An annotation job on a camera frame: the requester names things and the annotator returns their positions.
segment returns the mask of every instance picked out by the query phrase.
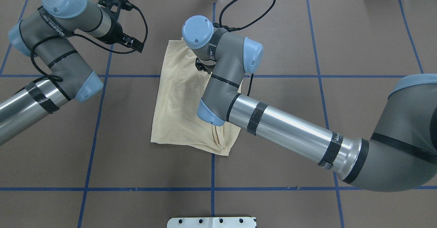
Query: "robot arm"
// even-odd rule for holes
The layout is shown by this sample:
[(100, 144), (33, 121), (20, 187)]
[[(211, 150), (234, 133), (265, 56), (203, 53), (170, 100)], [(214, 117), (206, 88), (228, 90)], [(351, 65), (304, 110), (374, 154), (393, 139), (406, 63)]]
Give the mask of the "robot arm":
[(213, 68), (198, 107), (200, 119), (247, 129), (362, 189), (412, 189), (437, 173), (436, 74), (402, 79), (372, 138), (351, 139), (237, 92), (244, 74), (254, 73), (260, 64), (261, 44), (213, 27), (200, 15), (184, 23), (182, 35), (197, 57)]
[(28, 57), (34, 52), (52, 73), (43, 73), (44, 79), (29, 83), (0, 103), (0, 145), (68, 101), (83, 102), (103, 88), (100, 78), (67, 40), (76, 29), (103, 43), (142, 51), (145, 39), (140, 42), (124, 34), (117, 22), (121, 9), (136, 6), (127, 0), (100, 0), (99, 4), (105, 8), (90, 0), (42, 0), (42, 7), (9, 32), (16, 49)]

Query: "white metal plate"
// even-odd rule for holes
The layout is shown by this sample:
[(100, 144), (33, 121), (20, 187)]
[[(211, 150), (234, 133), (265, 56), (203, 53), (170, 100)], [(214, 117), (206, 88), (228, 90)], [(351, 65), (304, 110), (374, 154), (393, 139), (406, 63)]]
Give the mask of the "white metal plate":
[(171, 218), (167, 228), (256, 228), (255, 217)]

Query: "beige fabric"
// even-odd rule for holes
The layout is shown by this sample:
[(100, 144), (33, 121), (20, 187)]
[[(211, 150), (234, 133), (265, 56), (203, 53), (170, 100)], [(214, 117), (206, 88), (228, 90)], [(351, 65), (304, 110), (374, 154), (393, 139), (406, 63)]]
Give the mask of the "beige fabric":
[(209, 74), (195, 68), (196, 56), (184, 40), (170, 40), (159, 80), (151, 142), (190, 145), (217, 155), (229, 155), (240, 128), (222, 127), (197, 117)]

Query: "wire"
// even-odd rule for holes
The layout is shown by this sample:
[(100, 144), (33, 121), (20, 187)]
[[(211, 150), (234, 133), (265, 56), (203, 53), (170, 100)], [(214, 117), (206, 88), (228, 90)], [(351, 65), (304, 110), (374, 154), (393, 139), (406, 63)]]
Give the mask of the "wire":
[(252, 89), (252, 81), (253, 81), (253, 74), (250, 76), (249, 89), (247, 90), (247, 96), (250, 95), (250, 90)]
[(232, 32), (232, 31), (239, 31), (239, 30), (243, 30), (243, 29), (245, 29), (246, 27), (248, 27), (248, 26), (251, 26), (253, 23), (256, 23), (257, 21), (259, 21), (262, 17), (264, 17), (265, 15), (267, 15), (267, 13), (273, 8), (273, 6), (275, 5), (275, 3), (276, 3), (276, 0), (273, 0), (273, 2), (272, 2), (272, 4), (270, 5), (270, 7), (260, 16), (260, 17), (258, 17), (256, 20), (254, 20), (253, 22), (251, 22), (251, 23), (249, 23), (249, 24), (247, 24), (246, 26), (244, 26), (244, 27), (239, 27), (239, 28), (229, 28), (228, 26), (224, 26), (223, 24), (222, 24), (222, 17), (223, 17), (223, 13), (225, 13), (225, 11), (226, 11), (226, 9), (228, 9), (232, 4), (234, 4), (235, 2), (237, 2), (237, 1), (239, 1), (239, 0), (233, 0), (233, 1), (231, 1), (230, 3), (228, 3), (228, 5), (226, 5), (224, 8), (223, 8), (223, 10), (222, 10), (222, 12), (220, 12), (220, 16), (218, 17), (218, 24), (220, 25), (220, 27), (224, 27), (226, 30), (228, 30), (228, 31), (230, 31), (230, 32)]
[(64, 81), (64, 79), (62, 79), (61, 77), (57, 76), (57, 75), (52, 75), (52, 74), (47, 74), (46, 72), (42, 71), (42, 69), (40, 69), (38, 67), (38, 64), (35, 62), (35, 49), (42, 43), (44, 43), (45, 41), (48, 40), (52, 40), (52, 39), (56, 39), (59, 38), (59, 35), (55, 35), (55, 36), (50, 36), (47, 37), (41, 41), (39, 41), (38, 43), (34, 44), (34, 46), (32, 47), (32, 49), (30, 50), (30, 61), (32, 62), (33, 66), (36, 68), (36, 70), (38, 70), (38, 72), (40, 72), (44, 77), (44, 79), (49, 79), (51, 81), (56, 81), (56, 82), (62, 82)]
[[(141, 17), (142, 17), (142, 20), (144, 21), (144, 26), (145, 26), (145, 35), (144, 35), (144, 40), (142, 41), (142, 45), (144, 46), (144, 43), (145, 43), (145, 41), (147, 40), (147, 35), (148, 35), (148, 33), (149, 33), (149, 29), (148, 29), (148, 27), (147, 27), (147, 22), (145, 21), (145, 17), (144, 17), (144, 15), (142, 14), (141, 10), (140, 10), (136, 5), (132, 4), (132, 8), (136, 9), (136, 10), (140, 13), (140, 15), (141, 15)], [(104, 46), (102, 46), (102, 45), (96, 43), (95, 41), (93, 41), (93, 40), (91, 40), (90, 38), (88, 38), (88, 37), (86, 37), (86, 36), (83, 36), (83, 35), (81, 35), (81, 34), (73, 33), (73, 36), (77, 36), (77, 37), (81, 37), (81, 38), (83, 38), (83, 39), (86, 39), (86, 40), (88, 40), (89, 42), (93, 43), (94, 45), (97, 45), (98, 47), (104, 49), (105, 51), (109, 51), (109, 52), (112, 52), (112, 53), (115, 53), (115, 54), (129, 54), (129, 53), (132, 53), (132, 52), (137, 51), (137, 50), (141, 47), (141, 46), (138, 46), (137, 48), (135, 48), (135, 49), (133, 49), (133, 50), (131, 50), (131, 51), (126, 51), (126, 52), (113, 51), (113, 50), (111, 50), (111, 49), (108, 49), (108, 48), (106, 48), (106, 47), (104, 47)]]

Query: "black band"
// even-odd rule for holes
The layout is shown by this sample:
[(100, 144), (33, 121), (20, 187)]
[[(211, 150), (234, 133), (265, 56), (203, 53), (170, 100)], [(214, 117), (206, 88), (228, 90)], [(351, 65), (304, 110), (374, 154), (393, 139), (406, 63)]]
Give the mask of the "black band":
[(253, 110), (249, 123), (247, 124), (247, 132), (256, 136), (256, 129), (258, 128), (259, 121), (264, 114), (264, 110), (269, 106), (264, 102), (258, 102), (256, 108)]
[(50, 13), (48, 13), (47, 10), (44, 9), (44, 7), (39, 7), (38, 12), (39, 16), (41, 16), (45, 24), (51, 27), (59, 36), (65, 38), (73, 36), (72, 33), (67, 31), (67, 29), (59, 24), (58, 21), (56, 21), (55, 17), (53, 17), (53, 15), (50, 15)]
[(231, 105), (229, 105), (228, 113), (226, 114), (226, 121), (227, 122), (229, 122), (229, 115), (231, 114), (232, 107), (234, 107), (234, 103), (240, 95), (241, 95), (241, 93), (237, 93), (237, 95), (234, 96), (234, 99), (232, 99)]
[(337, 158), (340, 151), (341, 144), (343, 143), (343, 135), (340, 133), (332, 132), (331, 142), (326, 149), (325, 155), (318, 163), (319, 166), (325, 169), (331, 169), (334, 165), (334, 160)]
[(208, 43), (209, 59), (211, 59), (213, 61), (217, 61), (215, 59), (215, 50), (217, 49), (217, 45), (219, 44), (219, 41), (225, 32), (228, 32), (228, 31), (224, 28), (219, 28), (214, 32), (214, 34), (212, 34), (211, 40), (209, 40), (209, 43)]
[(433, 153), (425, 151), (414, 145), (399, 141), (397, 139), (379, 133), (373, 133), (371, 139), (381, 142), (383, 144), (387, 144), (388, 146), (391, 146), (410, 155), (414, 155), (424, 161), (437, 165), (437, 155), (434, 155)]
[(437, 108), (434, 110), (434, 114), (431, 117), (429, 133), (431, 133), (431, 142), (433, 143), (434, 148), (437, 150)]
[(49, 63), (47, 66), (48, 68), (52, 68), (53, 65), (55, 65), (57, 62), (59, 62), (60, 60), (64, 59), (65, 57), (70, 56), (71, 54), (75, 54), (77, 53), (77, 51), (74, 49), (72, 51), (69, 51), (67, 53), (65, 53), (64, 55), (61, 55), (60, 57), (56, 58), (55, 60), (53, 60), (51, 63)]
[(94, 31), (94, 30), (96, 30), (96, 29), (98, 29), (100, 27), (100, 25), (102, 24), (102, 21), (103, 21), (103, 11), (100, 10), (100, 13), (101, 13), (101, 17), (100, 17), (99, 24), (97, 24), (97, 26), (95, 28), (91, 29), (90, 31), (84, 31), (84, 32), (92, 32), (92, 31)]
[(367, 141), (365, 139), (361, 139), (361, 149), (360, 149), (360, 152), (358, 154), (358, 158), (356, 159), (356, 162), (355, 162), (354, 167), (352, 168), (351, 172), (343, 180), (343, 182), (350, 184), (356, 179), (356, 177), (358, 177), (359, 173), (361, 172), (361, 169), (364, 166), (364, 162), (367, 159), (368, 152), (369, 152), (369, 141)]
[(59, 110), (59, 107), (51, 99), (48, 99), (34, 82), (27, 84), (25, 89), (47, 113), (53, 114)]
[(232, 81), (230, 81), (230, 80), (227, 80), (227, 79), (225, 79), (225, 78), (222, 78), (222, 77), (220, 77), (220, 76), (217, 76), (217, 75), (215, 75), (215, 74), (211, 74), (211, 77), (214, 78), (214, 79), (220, 80), (221, 82), (225, 82), (226, 84), (232, 85), (232, 86), (234, 86), (234, 87), (236, 87), (236, 88), (239, 88), (239, 87), (240, 87), (240, 85), (238, 85), (238, 84), (236, 84), (236, 83), (234, 83), (234, 82), (232, 82)]
[(65, 99), (67, 99), (68, 101), (71, 101), (70, 96), (68, 96), (68, 94), (64, 91), (64, 89), (62, 89), (62, 87), (59, 86), (58, 82), (54, 81), (54, 80), (50, 80), (54, 86), (56, 86), (56, 88), (58, 88), (58, 90), (61, 92), (62, 95), (64, 95)]

